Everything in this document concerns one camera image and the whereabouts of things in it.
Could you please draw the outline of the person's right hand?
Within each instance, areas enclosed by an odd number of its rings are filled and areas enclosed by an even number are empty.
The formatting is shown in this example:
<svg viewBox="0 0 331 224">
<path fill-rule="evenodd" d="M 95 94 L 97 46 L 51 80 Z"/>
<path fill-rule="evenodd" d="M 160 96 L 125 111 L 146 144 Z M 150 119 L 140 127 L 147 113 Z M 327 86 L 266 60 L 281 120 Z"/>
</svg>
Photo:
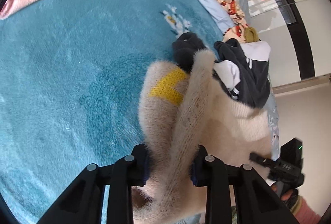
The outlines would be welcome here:
<svg viewBox="0 0 331 224">
<path fill-rule="evenodd" d="M 278 183 L 273 183 L 271 185 L 271 189 L 278 194 Z M 284 193 L 282 196 L 280 196 L 280 199 L 284 202 L 284 204 L 291 209 L 296 203 L 299 198 L 299 192 L 297 189 L 290 189 L 286 193 Z"/>
</svg>

